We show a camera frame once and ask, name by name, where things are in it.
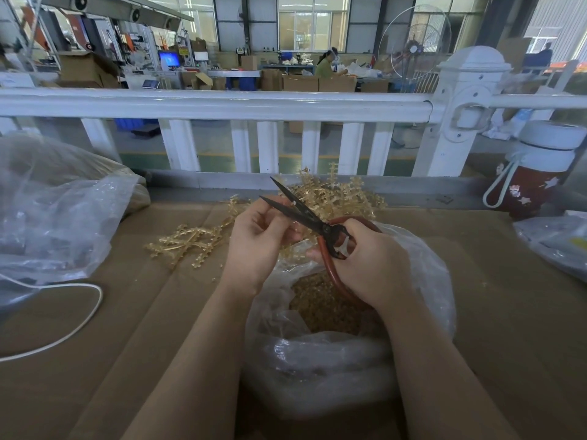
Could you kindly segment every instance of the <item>blue screen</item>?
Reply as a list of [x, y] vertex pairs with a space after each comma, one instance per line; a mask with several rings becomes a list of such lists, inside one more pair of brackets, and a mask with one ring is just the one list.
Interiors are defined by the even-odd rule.
[[180, 66], [180, 56], [175, 52], [159, 52], [159, 58], [167, 63], [167, 66]]

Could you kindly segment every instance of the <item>factory floor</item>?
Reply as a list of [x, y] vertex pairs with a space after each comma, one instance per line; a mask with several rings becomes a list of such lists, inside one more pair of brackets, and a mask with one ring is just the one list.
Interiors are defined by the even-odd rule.
[[[122, 161], [130, 168], [169, 169], [161, 135], [149, 139], [136, 138], [129, 131], [119, 131], [113, 120], [108, 124]], [[257, 145], [257, 127], [249, 123], [249, 144], [253, 172], [259, 172]], [[90, 141], [79, 119], [45, 118], [38, 120], [42, 134], [58, 138], [68, 144], [90, 149]], [[233, 172], [235, 170], [232, 152], [232, 135], [229, 121], [199, 120], [192, 121], [192, 128], [200, 157], [202, 171]], [[341, 144], [342, 126], [322, 125], [319, 149], [319, 173], [326, 174], [330, 163], [338, 160]], [[366, 123], [363, 132], [363, 143], [360, 152], [358, 174], [367, 172], [371, 142], [375, 132], [375, 124]], [[411, 176], [415, 156], [422, 139], [423, 127], [412, 127], [411, 124], [396, 124], [392, 146], [389, 151], [386, 176]], [[501, 154], [508, 147], [508, 142], [493, 141], [477, 136], [473, 151], [494, 153], [491, 158], [475, 157], [472, 154], [474, 167], [466, 167], [463, 175], [491, 175]], [[290, 133], [288, 124], [283, 125], [283, 139], [279, 142], [279, 168], [282, 173], [297, 173], [301, 169], [302, 137], [301, 134]]]

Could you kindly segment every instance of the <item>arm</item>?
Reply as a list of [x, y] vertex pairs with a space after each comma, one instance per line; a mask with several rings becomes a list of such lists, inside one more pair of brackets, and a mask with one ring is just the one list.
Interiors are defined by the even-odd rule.
[[234, 437], [246, 318], [281, 243], [300, 238], [261, 199], [237, 218], [218, 287], [123, 440]]
[[[341, 280], [378, 311], [392, 343], [410, 437], [518, 439], [448, 335], [412, 290], [410, 260], [388, 235], [358, 221], [346, 260], [334, 259]], [[319, 260], [320, 255], [309, 251]]]

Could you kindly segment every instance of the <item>clear plastic bag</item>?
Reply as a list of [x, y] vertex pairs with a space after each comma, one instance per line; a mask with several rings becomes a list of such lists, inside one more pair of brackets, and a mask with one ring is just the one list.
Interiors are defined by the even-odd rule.
[[[124, 214], [150, 204], [143, 184], [124, 165], [51, 138], [0, 137], [0, 272], [35, 284], [90, 276]], [[0, 306], [19, 297], [0, 287]]]
[[514, 222], [528, 247], [563, 272], [587, 282], [587, 219], [579, 216], [531, 218]]
[[[420, 238], [405, 229], [376, 223], [404, 247], [412, 264], [412, 284], [444, 330], [452, 337], [456, 312], [449, 271]], [[308, 241], [295, 246], [299, 253]], [[292, 285], [323, 270], [309, 261], [278, 261], [253, 301], [246, 322], [242, 378], [281, 418], [321, 416], [339, 409], [382, 401], [397, 392], [392, 350], [387, 337], [371, 337], [375, 311], [362, 315], [358, 336], [310, 333], [297, 311], [289, 310]]]

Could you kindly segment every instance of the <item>red scissor handle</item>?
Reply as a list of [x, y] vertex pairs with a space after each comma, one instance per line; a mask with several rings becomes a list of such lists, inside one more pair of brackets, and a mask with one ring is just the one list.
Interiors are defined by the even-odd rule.
[[[361, 216], [341, 216], [339, 218], [334, 218], [328, 221], [328, 224], [335, 225], [335, 224], [342, 224], [343, 222], [347, 221], [348, 219], [356, 219], [357, 221], [361, 222], [365, 227], [368, 229], [373, 230], [374, 232], [381, 233], [382, 231], [378, 229], [378, 227]], [[318, 246], [320, 248], [320, 253], [322, 254], [322, 258], [324, 259], [324, 266], [327, 269], [328, 276], [330, 280], [333, 282], [334, 286], [338, 289], [341, 294], [347, 298], [351, 303], [353, 303], [357, 308], [361, 310], [368, 310], [371, 309], [371, 306], [358, 298], [351, 289], [349, 289], [345, 284], [342, 282], [341, 277], [338, 276], [336, 268], [334, 266], [334, 262], [330, 253], [328, 252], [327, 242], [322, 236], [318, 236]]]

